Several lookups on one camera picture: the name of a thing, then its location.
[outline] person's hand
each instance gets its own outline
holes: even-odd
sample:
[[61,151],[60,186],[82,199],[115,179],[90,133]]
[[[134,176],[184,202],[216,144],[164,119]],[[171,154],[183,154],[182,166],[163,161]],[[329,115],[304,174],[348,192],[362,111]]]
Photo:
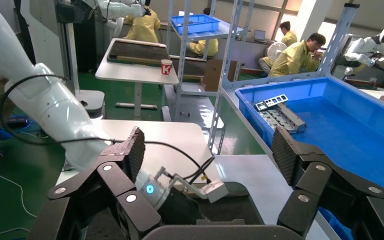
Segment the person's hand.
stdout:
[[315,59],[318,59],[318,60],[322,59],[322,53],[321,52],[315,50],[313,53],[314,53],[314,58]]

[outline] table leg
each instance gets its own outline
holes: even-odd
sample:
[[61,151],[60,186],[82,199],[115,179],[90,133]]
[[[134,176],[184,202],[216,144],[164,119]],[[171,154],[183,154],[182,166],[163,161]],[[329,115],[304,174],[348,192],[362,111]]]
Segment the table leg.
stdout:
[[162,98],[161,98],[161,108],[166,105],[166,91],[164,90],[164,85],[162,85]]
[[142,83],[134,83],[134,120],[141,119]]
[[134,120],[141,119],[141,109],[157,110],[157,105],[141,104],[142,102],[142,83],[134,83],[134,103],[117,102],[118,108],[134,108]]

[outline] blue tray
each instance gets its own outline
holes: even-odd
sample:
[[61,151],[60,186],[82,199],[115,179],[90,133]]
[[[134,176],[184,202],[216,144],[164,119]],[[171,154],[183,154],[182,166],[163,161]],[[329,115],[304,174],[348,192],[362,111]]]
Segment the blue tray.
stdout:
[[325,77],[240,88],[235,94],[239,110],[270,148],[274,130],[254,104],[286,94],[286,105],[308,126],[292,135],[295,140],[318,146],[339,167],[384,187],[383,101]]
[[[179,35],[182,35],[184,16],[172,16],[170,19],[173,27]],[[187,33],[193,34],[219,30],[219,22],[220,20],[205,14],[190,15]]]

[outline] white robotic arm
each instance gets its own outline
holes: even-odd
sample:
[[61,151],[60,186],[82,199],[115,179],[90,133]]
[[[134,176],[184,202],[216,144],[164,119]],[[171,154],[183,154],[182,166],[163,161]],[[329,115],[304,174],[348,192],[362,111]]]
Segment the white robotic arm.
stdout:
[[[11,27],[0,14],[0,75],[14,83],[30,76],[52,74],[44,64],[33,65]],[[37,77],[19,85],[10,99],[56,141],[105,138],[75,96],[56,77]],[[107,146],[102,140],[64,143],[66,157],[79,170],[90,167]]]
[[142,17],[146,10],[137,0],[83,0],[91,8],[99,7],[102,16],[108,19],[124,18],[127,15]]

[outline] laptop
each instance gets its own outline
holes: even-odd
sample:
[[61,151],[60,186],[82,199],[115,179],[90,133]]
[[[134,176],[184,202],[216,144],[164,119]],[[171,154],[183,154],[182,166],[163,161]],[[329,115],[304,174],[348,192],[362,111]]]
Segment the laptop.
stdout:
[[265,43],[265,44],[272,44],[274,43],[273,40],[266,38],[266,31],[263,30],[255,30],[254,39],[257,42]]

